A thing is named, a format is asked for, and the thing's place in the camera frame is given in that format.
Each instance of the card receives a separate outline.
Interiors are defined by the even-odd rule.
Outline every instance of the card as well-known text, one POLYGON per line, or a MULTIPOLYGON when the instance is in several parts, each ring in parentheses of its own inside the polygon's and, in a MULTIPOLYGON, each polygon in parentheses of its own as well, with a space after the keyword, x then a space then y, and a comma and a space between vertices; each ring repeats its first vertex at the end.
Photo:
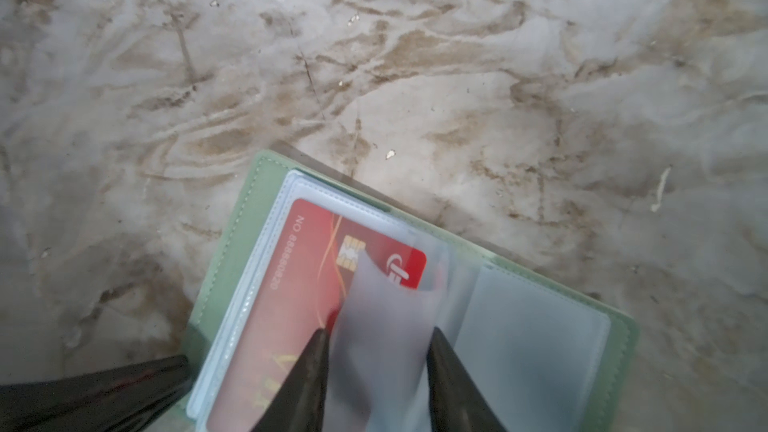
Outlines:
POLYGON ((388 279, 417 288, 426 255, 303 199, 294 201, 207 421, 248 432, 312 333, 332 327, 362 251, 388 279))

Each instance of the white debris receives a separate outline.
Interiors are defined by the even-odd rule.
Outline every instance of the white debris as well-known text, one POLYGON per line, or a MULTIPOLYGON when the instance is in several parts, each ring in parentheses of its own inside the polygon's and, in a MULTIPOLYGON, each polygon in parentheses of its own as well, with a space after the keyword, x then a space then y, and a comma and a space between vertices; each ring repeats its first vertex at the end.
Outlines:
POLYGON ((651 212, 658 212, 661 207, 661 198, 664 196, 664 188, 667 186, 667 177, 669 177, 672 171, 672 166, 664 169, 659 178, 659 186, 656 188, 656 203, 650 207, 651 212))

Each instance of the gold curved line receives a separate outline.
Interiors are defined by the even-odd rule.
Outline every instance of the gold curved line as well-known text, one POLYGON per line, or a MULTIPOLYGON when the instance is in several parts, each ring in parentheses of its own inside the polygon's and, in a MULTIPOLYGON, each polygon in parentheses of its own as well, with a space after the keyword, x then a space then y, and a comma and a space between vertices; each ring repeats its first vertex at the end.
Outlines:
MULTIPOLYGON (((333 214, 331 215, 331 223, 333 224, 333 214)), ((333 230, 331 231, 331 238, 328 241, 328 245, 326 246, 326 252, 322 254, 322 260, 320 261, 320 267, 317 269, 317 277, 315 279, 315 290, 320 291, 317 285, 320 283, 320 274, 322 273, 322 265, 326 263, 326 257, 328 257, 328 252, 331 250, 331 245, 333 245, 333 239, 336 237, 336 233, 339 231, 339 226, 341 225, 341 216, 339 216, 338 220, 336 220, 336 225, 333 227, 333 230)), ((315 313, 317 314, 317 322, 320 324, 321 327, 325 327, 326 325, 322 322, 322 318, 320 316, 320 311, 318 310, 320 307, 317 303, 317 294, 315 294, 315 313)))

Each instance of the green wallet cover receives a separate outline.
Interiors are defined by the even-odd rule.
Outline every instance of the green wallet cover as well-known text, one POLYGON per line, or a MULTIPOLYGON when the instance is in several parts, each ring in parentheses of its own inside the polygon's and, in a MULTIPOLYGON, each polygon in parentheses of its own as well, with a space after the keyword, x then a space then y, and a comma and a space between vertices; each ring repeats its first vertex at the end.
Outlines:
MULTIPOLYGON (((187 355, 195 373, 202 367, 216 337, 256 239, 283 185, 283 179, 293 169, 299 169, 370 206, 398 217, 454 248, 461 249, 465 254, 474 254, 509 274, 521 275, 558 294, 606 313, 610 319, 610 333, 579 429, 598 432, 608 430, 618 404, 620 386, 638 340, 638 326, 632 318, 271 150, 256 154, 192 309, 182 341, 182 352, 187 355)), ((183 400, 181 405, 184 406, 185 402, 186 400, 183 400)))

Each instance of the black object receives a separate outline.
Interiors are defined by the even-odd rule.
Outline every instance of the black object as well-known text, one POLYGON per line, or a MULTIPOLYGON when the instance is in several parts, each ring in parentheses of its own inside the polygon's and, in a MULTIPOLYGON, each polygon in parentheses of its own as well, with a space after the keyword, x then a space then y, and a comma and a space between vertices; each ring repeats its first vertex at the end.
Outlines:
POLYGON ((441 432, 505 432, 446 336, 435 327, 427 352, 429 417, 441 432))
POLYGON ((138 432, 192 388, 177 355, 80 377, 0 387, 1 432, 138 432))
POLYGON ((328 383, 329 335, 319 328, 251 432, 320 432, 328 383))

